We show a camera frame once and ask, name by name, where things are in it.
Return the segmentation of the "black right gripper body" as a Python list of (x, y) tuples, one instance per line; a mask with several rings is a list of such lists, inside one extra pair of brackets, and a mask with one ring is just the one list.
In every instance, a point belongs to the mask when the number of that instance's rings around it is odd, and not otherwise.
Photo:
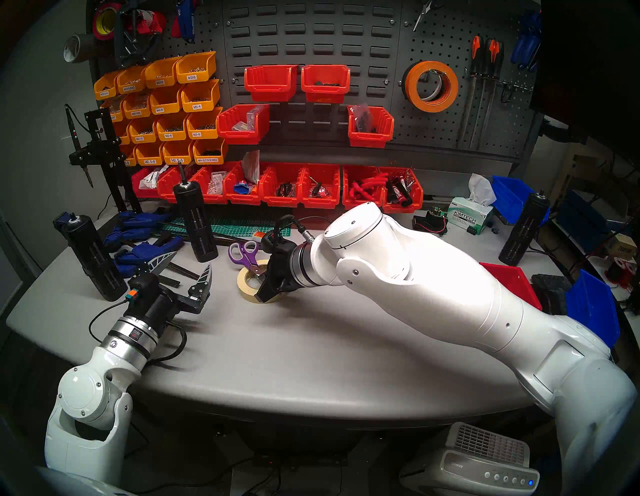
[(291, 269), (291, 256), (297, 246), (290, 240), (281, 240), (277, 244), (272, 240), (265, 240), (265, 253), (271, 255), (265, 278), (277, 280), (281, 293), (290, 293), (303, 287), (295, 279)]

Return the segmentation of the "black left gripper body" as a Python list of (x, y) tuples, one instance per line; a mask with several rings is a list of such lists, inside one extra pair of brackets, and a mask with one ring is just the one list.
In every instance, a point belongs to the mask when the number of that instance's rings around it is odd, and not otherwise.
[(153, 330), (163, 330), (177, 314), (199, 314), (209, 295), (197, 292), (196, 296), (183, 296), (174, 292), (141, 292), (129, 302), (127, 315), (143, 321)]

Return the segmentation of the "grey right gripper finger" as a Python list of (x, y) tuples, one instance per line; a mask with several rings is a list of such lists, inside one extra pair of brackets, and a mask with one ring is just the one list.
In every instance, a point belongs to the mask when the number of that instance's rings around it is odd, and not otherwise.
[(265, 278), (255, 293), (255, 299), (259, 303), (268, 303), (272, 299), (280, 296), (280, 293), (278, 281), (273, 278)]

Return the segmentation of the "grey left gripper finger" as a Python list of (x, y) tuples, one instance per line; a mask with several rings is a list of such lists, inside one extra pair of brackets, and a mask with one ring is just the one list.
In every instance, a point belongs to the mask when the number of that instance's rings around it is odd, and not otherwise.
[(189, 288), (189, 299), (197, 303), (205, 303), (211, 290), (212, 265), (207, 264), (194, 285)]
[(147, 262), (148, 271), (152, 274), (160, 275), (162, 271), (167, 268), (168, 264), (171, 263), (175, 255), (176, 251), (171, 251), (152, 258)]

